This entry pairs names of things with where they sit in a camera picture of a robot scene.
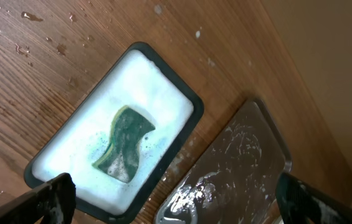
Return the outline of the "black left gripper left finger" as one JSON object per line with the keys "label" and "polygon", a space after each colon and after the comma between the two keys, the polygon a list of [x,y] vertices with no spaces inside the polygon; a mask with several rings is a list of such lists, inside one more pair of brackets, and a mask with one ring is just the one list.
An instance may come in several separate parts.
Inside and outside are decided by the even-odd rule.
{"label": "black left gripper left finger", "polygon": [[0,207],[0,223],[70,224],[76,208],[76,188],[68,173],[44,182]]}

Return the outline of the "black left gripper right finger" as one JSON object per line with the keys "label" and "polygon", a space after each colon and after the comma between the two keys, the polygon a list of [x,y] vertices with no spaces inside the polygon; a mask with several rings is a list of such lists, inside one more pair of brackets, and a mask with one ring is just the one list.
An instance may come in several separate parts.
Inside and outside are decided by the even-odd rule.
{"label": "black left gripper right finger", "polygon": [[352,224],[352,209],[289,173],[280,174],[275,196],[284,224]]}

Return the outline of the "green and yellow sponge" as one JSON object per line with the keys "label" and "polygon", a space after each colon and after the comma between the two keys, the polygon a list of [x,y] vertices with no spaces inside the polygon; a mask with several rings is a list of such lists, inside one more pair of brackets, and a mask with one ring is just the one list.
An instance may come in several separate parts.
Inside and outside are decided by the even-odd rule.
{"label": "green and yellow sponge", "polygon": [[118,110],[111,122],[108,146],[92,166],[120,182],[129,183],[140,164],[140,142],[155,126],[129,106]]}

